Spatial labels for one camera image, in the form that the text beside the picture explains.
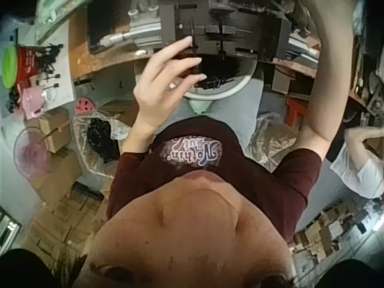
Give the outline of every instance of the maroon shirt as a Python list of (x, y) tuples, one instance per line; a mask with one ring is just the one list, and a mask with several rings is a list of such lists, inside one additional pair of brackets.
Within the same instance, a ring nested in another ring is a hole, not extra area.
[(201, 116), (177, 122), (154, 140), (149, 154), (121, 155), (111, 187), (108, 218), (132, 200), (194, 170), (216, 173), (270, 219), (289, 241), (316, 183), (321, 158), (299, 149), (284, 157), (273, 173), (243, 155), (225, 123)]

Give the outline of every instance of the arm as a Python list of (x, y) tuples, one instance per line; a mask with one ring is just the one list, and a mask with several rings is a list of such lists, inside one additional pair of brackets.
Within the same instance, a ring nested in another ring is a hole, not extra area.
[(370, 138), (381, 137), (384, 137), (384, 128), (358, 127), (345, 132), (346, 145), (357, 171), (360, 171), (370, 159), (363, 142)]
[(294, 148), (324, 159), (343, 118), (352, 70), (352, 8), (348, 0), (306, 0), (322, 41), (317, 76)]
[(187, 37), (164, 48), (149, 60), (133, 91), (139, 104), (139, 114), (122, 146), (122, 154), (146, 153), (156, 130), (167, 121), (184, 94), (197, 82), (206, 79), (204, 74), (189, 75), (178, 87), (168, 91), (170, 83), (176, 76), (198, 65), (202, 60), (201, 58), (172, 60), (191, 44), (192, 38)]

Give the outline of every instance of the green lid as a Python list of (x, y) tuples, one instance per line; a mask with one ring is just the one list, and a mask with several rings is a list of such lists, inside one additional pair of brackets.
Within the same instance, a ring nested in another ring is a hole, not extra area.
[(2, 54), (2, 82), (10, 89), (17, 76), (17, 50), (14, 45), (7, 47)]

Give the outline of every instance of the white shirt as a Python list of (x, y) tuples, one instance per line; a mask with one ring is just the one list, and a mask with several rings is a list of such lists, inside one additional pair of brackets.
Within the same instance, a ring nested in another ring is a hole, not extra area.
[(368, 151), (368, 154), (370, 159), (360, 171), (357, 171), (347, 145), (344, 144), (331, 169), (352, 191), (364, 198), (373, 199), (384, 193), (384, 161), (371, 151)]

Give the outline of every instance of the eye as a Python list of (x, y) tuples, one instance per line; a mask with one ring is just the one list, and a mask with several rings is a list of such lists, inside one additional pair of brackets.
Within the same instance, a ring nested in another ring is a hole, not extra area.
[(109, 268), (104, 272), (103, 276), (113, 281), (134, 284), (133, 274), (122, 267)]

